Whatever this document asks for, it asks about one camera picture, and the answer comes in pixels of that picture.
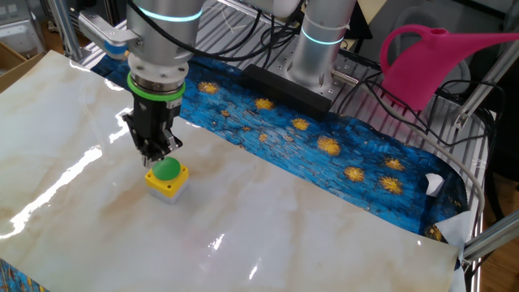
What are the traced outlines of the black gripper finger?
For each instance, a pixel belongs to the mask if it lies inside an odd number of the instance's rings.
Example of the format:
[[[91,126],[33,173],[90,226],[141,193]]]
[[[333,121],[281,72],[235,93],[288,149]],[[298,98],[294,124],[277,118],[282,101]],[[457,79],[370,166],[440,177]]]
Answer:
[[[152,155],[150,144],[138,131],[133,121],[133,113],[125,114],[122,116],[123,121],[128,125],[131,138],[134,145],[142,157],[142,163],[145,168],[152,168]]]
[[[166,128],[152,137],[150,145],[152,146],[150,159],[155,162],[165,159],[171,152],[181,148],[183,143],[170,129]]]

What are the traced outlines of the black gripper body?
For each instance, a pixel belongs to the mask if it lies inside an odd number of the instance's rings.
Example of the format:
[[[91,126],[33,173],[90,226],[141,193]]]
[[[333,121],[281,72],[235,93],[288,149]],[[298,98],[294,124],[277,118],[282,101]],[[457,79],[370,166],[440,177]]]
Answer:
[[[134,96],[133,121],[137,131],[150,142],[164,129],[172,130],[174,119],[179,116],[182,98],[173,101],[152,101]]]

